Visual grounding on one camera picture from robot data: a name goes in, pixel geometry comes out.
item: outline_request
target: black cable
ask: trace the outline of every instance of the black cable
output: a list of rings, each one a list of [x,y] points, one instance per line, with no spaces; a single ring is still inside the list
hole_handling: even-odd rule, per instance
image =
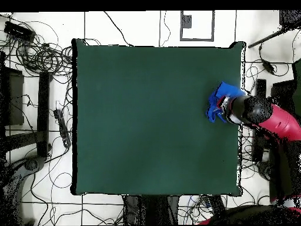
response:
[[[293,63],[295,62],[294,61],[294,57],[295,57],[295,49],[294,49],[294,46],[293,46],[293,44],[294,44],[294,41],[295,41],[295,39],[296,39],[296,37],[297,37],[297,35],[298,35],[298,33],[301,31],[301,29],[297,32],[297,34],[295,35],[295,37],[294,37],[294,39],[293,39],[293,42],[292,42],[292,49],[293,49]]]
[[[34,194],[34,192],[32,191],[32,187],[33,187],[33,185],[34,185],[34,182],[35,182],[35,173],[34,173],[34,180],[32,181],[32,184],[31,184],[30,192],[31,192],[31,194],[32,194],[36,199],[42,201],[43,203],[45,203],[45,204],[47,205],[46,211],[43,213],[43,215],[41,216],[41,218],[40,218],[40,220],[39,220],[39,222],[38,222],[38,226],[39,226],[40,223],[41,223],[41,221],[42,221],[42,219],[43,219],[43,217],[45,216],[45,214],[46,214],[46,212],[47,212],[47,210],[48,210],[48,208],[49,208],[49,205],[48,205],[44,200],[38,198],[38,197]]]
[[[121,30],[117,27],[117,25],[114,23],[114,21],[113,21],[112,18],[109,16],[109,14],[106,13],[106,11],[104,11],[104,13],[105,13],[105,14],[107,15],[107,17],[111,20],[111,22],[114,24],[114,26],[116,27],[116,29],[121,33],[122,38],[123,38],[123,40],[125,41],[125,43],[128,44],[129,46],[133,46],[132,44],[129,44],[129,43],[126,41],[126,39],[125,39],[123,33],[122,33]]]
[[[164,22],[164,25],[167,27],[167,29],[168,29],[168,31],[169,31],[169,35],[168,35],[167,40],[165,40],[161,46],[163,46],[165,42],[168,42],[169,37],[170,37],[170,35],[171,35],[170,29],[168,28],[168,26],[166,25],[166,22],[165,22],[166,13],[167,13],[167,11],[165,11],[163,22]]]
[[[257,200],[257,205],[259,205],[259,202],[260,202],[260,200],[262,199],[262,198],[269,198],[270,196],[268,196],[268,195],[264,195],[264,196],[262,196],[262,197],[260,197],[258,200]]]

